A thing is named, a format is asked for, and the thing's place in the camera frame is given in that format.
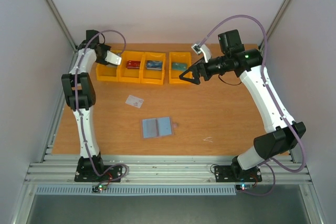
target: metal grate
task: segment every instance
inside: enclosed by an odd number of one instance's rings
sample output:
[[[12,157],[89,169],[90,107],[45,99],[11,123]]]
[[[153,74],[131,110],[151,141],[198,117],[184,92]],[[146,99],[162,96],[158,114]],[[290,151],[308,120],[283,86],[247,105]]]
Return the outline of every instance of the metal grate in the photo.
[[[117,185],[105,191],[94,193],[92,186],[86,185],[39,185],[38,195],[108,195],[108,196],[146,196],[146,195],[236,195],[233,185]]]

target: white card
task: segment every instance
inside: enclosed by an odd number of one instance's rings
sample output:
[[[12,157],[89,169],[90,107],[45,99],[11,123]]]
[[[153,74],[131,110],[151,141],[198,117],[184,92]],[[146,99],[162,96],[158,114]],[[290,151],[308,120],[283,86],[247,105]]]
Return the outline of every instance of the white card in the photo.
[[[143,103],[143,99],[129,95],[125,103],[140,108]]]

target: red package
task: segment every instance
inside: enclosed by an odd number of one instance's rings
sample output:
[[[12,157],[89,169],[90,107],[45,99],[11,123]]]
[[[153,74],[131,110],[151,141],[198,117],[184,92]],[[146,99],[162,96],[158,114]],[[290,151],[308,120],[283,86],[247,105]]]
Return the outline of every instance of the red package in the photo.
[[[127,69],[139,69],[140,68],[140,61],[138,60],[129,60],[126,62]]]

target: white wall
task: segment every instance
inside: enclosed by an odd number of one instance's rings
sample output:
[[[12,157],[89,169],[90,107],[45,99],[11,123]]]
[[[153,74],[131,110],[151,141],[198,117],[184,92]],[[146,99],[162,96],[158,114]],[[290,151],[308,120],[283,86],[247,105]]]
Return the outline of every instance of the white wall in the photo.
[[[283,0],[53,0],[76,43],[88,28],[114,28],[128,42],[194,43],[220,21],[247,14],[266,28]],[[232,20],[218,34],[239,29],[245,43],[259,43],[259,27],[249,20]],[[217,43],[217,34],[209,42]],[[121,42],[108,35],[108,42]]]
[[[307,127],[308,169],[328,223],[336,220],[335,13],[335,0],[293,0],[266,63],[284,104]]]
[[[0,0],[0,220],[36,162],[71,48],[44,0]]]

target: wooden tabletop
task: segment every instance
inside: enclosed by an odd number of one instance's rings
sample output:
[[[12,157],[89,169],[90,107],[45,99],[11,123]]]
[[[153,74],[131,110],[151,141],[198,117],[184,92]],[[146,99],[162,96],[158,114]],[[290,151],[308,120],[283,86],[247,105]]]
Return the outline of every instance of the wooden tabletop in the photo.
[[[127,50],[166,52],[190,51],[195,62],[200,56],[190,44],[129,44]],[[218,44],[208,45],[213,57],[221,56]],[[121,49],[122,45],[112,45]],[[246,49],[256,45],[245,45]],[[102,154],[129,155],[238,155],[263,135],[264,125],[249,92],[243,84],[229,86],[213,76],[200,85],[164,85],[100,82],[96,66],[90,73],[96,91],[94,129]],[[222,78],[238,83],[233,72]],[[144,99],[140,109],[125,104],[129,95]],[[170,116],[177,124],[174,135],[143,139],[141,120]],[[75,117],[65,107],[53,154],[79,154]]]

